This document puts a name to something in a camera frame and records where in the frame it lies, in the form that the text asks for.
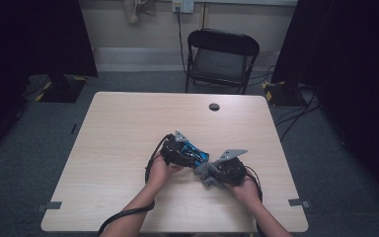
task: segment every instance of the black chair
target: black chair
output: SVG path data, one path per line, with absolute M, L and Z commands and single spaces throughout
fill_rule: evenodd
M 213 29 L 189 34 L 186 93 L 190 80 L 243 88 L 245 94 L 260 45 L 251 37 Z

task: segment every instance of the black panel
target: black panel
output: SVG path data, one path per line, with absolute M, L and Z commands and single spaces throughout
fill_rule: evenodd
M 325 111 L 379 183 L 379 1 L 300 0 L 272 80 L 318 86 Z
M 49 73 L 98 77 L 78 1 L 1 0 L 0 135 L 21 108 L 28 78 Z

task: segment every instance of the gray carpet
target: gray carpet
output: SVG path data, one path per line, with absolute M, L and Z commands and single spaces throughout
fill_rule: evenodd
M 44 76 L 31 78 L 36 88 Z M 96 236 L 95 233 L 45 233 L 39 204 L 50 201 L 76 135 L 99 91 L 182 93 L 183 72 L 101 72 L 90 79 L 76 104 L 38 103 L 27 97 L 22 117 L 0 142 L 0 236 Z M 235 89 L 190 86 L 191 93 L 235 94 Z M 263 95 L 261 85 L 249 95 Z M 311 91 L 304 92 L 306 100 Z M 311 108 L 318 105 L 314 99 Z M 270 108 L 274 120 L 299 112 Z M 277 127 L 281 136 L 290 122 Z M 282 146 L 306 208 L 309 229 L 295 236 L 379 236 L 379 187 L 353 154 L 343 148 L 337 128 L 317 109 L 300 118 Z

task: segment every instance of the metal bracket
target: metal bracket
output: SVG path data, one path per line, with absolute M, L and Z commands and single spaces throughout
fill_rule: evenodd
M 45 212 L 48 209 L 60 209 L 61 201 L 49 201 L 46 204 L 40 204 L 37 206 L 36 211 Z
M 312 204 L 310 203 L 310 201 L 308 201 L 308 200 L 301 200 L 300 198 L 298 198 L 298 199 L 290 199 L 288 201 L 288 203 L 290 203 L 290 206 L 301 205 L 301 206 L 303 206 L 303 208 L 308 208 L 308 207 L 312 206 Z
M 224 153 L 218 158 L 219 161 L 227 161 L 236 158 L 248 152 L 247 149 L 226 149 Z
M 186 142 L 189 141 L 180 131 L 175 130 L 175 141 L 176 142 Z

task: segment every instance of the wooden table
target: wooden table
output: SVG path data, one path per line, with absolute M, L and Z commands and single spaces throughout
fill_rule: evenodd
M 220 106 L 217 112 L 209 105 Z M 100 92 L 95 95 L 48 209 L 44 231 L 98 231 L 144 186 L 147 161 L 178 129 L 215 161 L 225 149 L 248 149 L 264 205 L 290 232 L 308 223 L 267 103 L 259 96 Z M 229 190 L 204 187 L 191 168 L 157 195 L 142 232 L 255 232 L 255 220 Z

